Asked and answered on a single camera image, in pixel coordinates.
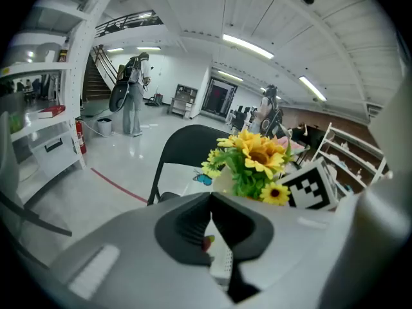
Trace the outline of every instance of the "red floor line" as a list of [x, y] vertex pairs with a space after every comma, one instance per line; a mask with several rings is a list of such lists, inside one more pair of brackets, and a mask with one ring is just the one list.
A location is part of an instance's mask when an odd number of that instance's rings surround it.
[[142, 202], [144, 202], [144, 203], [147, 203], [147, 200], [146, 200], [146, 199], [144, 199], [144, 198], [138, 196], [137, 194], [134, 194], [134, 193], [126, 190], [125, 188], [119, 186], [119, 184], [116, 184], [115, 182], [113, 182], [113, 181], [110, 180], [109, 178], [106, 178], [103, 174], [100, 174], [100, 173], [99, 173], [98, 171], [96, 171], [94, 168], [91, 168], [91, 170], [92, 170], [93, 172], [95, 172], [97, 175], [99, 175], [103, 180], [105, 180], [106, 182], [110, 183], [112, 186], [116, 187], [117, 189], [123, 191], [124, 193], [127, 193], [129, 196], [132, 196], [132, 197], [134, 197], [134, 198], [136, 198], [136, 199], [138, 199], [138, 200], [140, 200], [140, 201], [142, 201]]

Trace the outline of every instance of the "card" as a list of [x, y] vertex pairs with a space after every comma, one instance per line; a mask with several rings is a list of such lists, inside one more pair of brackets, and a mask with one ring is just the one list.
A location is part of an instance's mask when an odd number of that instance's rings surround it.
[[306, 164], [278, 183], [289, 187], [291, 207], [328, 211], [338, 204], [336, 184], [323, 158]]

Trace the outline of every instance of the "staircase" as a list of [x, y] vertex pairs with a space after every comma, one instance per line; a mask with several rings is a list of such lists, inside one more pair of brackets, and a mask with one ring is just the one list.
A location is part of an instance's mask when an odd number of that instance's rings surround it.
[[89, 55], [83, 80], [83, 101], [106, 100], [110, 98], [111, 90], [104, 82], [95, 61]]

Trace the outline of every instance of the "ceiling light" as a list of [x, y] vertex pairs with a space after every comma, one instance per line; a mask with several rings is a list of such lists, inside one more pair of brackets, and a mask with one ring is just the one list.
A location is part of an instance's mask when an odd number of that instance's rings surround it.
[[236, 80], [239, 80], [239, 81], [243, 81], [243, 79], [242, 78], [239, 78], [239, 77], [237, 77], [237, 76], [235, 76], [235, 75], [230, 75], [230, 74], [228, 74], [228, 73], [226, 73], [226, 72], [223, 72], [223, 71], [218, 71], [220, 74], [222, 74], [222, 75], [226, 75], [226, 76], [228, 76], [228, 77], [232, 77], [233, 79], [236, 79]]
[[254, 52], [263, 55], [268, 59], [271, 59], [274, 56], [272, 53], [269, 53], [268, 51], [255, 46], [254, 44], [250, 44], [247, 41], [232, 37], [231, 35], [223, 34], [223, 40], [233, 42], [234, 44], [239, 44], [240, 46], [253, 50]]
[[152, 16], [152, 13], [146, 13], [146, 14], [139, 15], [137, 18], [147, 18], [151, 16]]
[[311, 91], [319, 98], [321, 101], [326, 101], [326, 97], [304, 76], [300, 77], [299, 80], [309, 87]]
[[139, 50], [160, 50], [160, 47], [136, 47]]
[[108, 52], [121, 52], [123, 50], [123, 48], [112, 48], [112, 49], [108, 49]]

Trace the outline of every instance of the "red fire extinguisher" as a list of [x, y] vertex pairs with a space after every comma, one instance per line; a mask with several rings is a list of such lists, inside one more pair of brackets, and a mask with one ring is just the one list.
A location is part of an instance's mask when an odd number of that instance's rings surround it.
[[86, 143], [84, 143], [83, 127], [80, 120], [76, 120], [76, 132], [77, 138], [79, 139], [80, 151], [84, 155], [86, 153]]

